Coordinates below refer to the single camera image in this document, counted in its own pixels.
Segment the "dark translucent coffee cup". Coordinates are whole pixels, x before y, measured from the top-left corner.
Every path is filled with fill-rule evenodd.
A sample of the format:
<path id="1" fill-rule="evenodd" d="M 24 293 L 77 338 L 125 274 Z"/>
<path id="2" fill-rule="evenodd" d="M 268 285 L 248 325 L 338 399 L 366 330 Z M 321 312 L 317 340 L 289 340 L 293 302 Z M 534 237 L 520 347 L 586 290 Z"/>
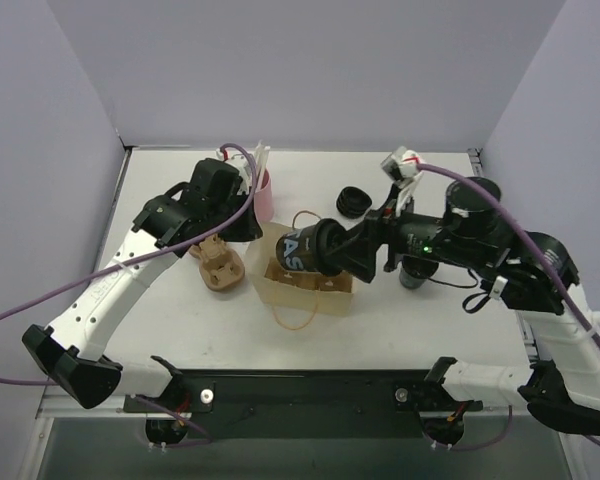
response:
<path id="1" fill-rule="evenodd" d="M 276 259 L 291 272 L 325 273 L 323 226 L 318 223 L 283 234 L 276 242 Z"/>

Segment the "brown paper bag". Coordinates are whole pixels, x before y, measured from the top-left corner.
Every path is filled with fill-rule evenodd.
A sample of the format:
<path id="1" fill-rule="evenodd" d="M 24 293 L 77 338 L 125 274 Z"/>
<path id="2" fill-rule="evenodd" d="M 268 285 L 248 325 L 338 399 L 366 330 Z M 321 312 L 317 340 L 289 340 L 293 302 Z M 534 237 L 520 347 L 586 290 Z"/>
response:
<path id="1" fill-rule="evenodd" d="M 263 236 L 250 243 L 244 255 L 246 276 L 261 302 L 270 307 L 276 323 L 289 331 L 299 331 L 310 325 L 318 314 L 345 317 L 354 297 L 353 277 L 341 273 L 327 277 L 319 273 L 295 273 L 285 270 L 275 259 L 275 242 L 296 226 L 301 215 L 318 215 L 299 210 L 289 226 L 276 222 L 262 225 Z M 291 325 L 279 310 L 288 308 L 308 313 L 304 321 Z"/>

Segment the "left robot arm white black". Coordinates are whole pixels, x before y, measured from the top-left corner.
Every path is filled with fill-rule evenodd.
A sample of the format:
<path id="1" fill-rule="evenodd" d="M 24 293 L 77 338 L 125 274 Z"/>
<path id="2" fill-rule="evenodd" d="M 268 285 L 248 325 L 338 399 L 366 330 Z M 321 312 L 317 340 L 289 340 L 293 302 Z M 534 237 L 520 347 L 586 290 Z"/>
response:
<path id="1" fill-rule="evenodd" d="M 22 342 L 38 367 L 78 404 L 91 409 L 115 393 L 147 396 L 159 410 L 181 403 L 178 371 L 152 356 L 138 365 L 122 365 L 105 350 L 122 320 L 151 284 L 189 248 L 218 235 L 248 242 L 262 235 L 253 200 L 257 163 L 247 167 L 206 158 L 190 180 L 147 201 L 122 244 L 74 303 L 46 326 L 32 325 Z"/>

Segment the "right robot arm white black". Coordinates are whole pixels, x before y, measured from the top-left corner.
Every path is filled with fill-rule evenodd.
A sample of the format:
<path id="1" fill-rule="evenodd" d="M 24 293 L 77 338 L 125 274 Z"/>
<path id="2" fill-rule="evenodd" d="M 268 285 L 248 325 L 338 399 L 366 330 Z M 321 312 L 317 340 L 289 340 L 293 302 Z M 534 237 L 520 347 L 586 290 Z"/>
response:
<path id="1" fill-rule="evenodd" d="M 415 409 L 451 403 L 447 419 L 422 425 L 434 443 L 456 446 L 462 418 L 477 404 L 523 407 L 555 431 L 600 436 L 600 313 L 588 307 L 566 248 L 547 234 L 521 229 L 502 208 L 494 182 L 453 181 L 438 218 L 399 210 L 397 193 L 391 192 L 379 210 L 352 228 L 322 220 L 305 245 L 321 272 L 347 272 L 364 282 L 376 274 L 381 247 L 388 250 L 386 269 L 406 273 L 415 284 L 442 265 L 474 273 L 479 292 L 464 300 L 464 311 L 501 302 L 546 350 L 546 359 L 519 366 L 438 358 L 405 397 Z"/>

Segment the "brown cardboard cup carrier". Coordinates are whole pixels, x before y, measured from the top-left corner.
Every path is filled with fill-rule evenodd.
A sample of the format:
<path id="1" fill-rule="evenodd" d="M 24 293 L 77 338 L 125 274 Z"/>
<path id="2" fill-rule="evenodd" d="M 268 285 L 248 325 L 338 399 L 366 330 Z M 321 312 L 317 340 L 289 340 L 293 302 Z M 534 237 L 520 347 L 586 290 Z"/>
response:
<path id="1" fill-rule="evenodd" d="M 304 290 L 343 293 L 351 293 L 353 290 L 353 277 L 348 273 L 327 277 L 320 273 L 288 271 L 274 260 L 269 262 L 265 277 Z"/>

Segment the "black cup lid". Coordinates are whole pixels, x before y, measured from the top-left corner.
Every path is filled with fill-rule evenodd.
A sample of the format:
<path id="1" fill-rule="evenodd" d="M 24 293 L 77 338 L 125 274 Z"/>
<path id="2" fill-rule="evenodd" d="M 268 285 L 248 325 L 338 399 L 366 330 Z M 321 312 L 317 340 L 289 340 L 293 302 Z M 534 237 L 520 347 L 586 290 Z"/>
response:
<path id="1" fill-rule="evenodd" d="M 310 251 L 315 269 L 322 275 L 333 277 L 342 271 L 334 251 L 342 245 L 345 236 L 346 229 L 334 219 L 323 219 L 315 225 Z"/>

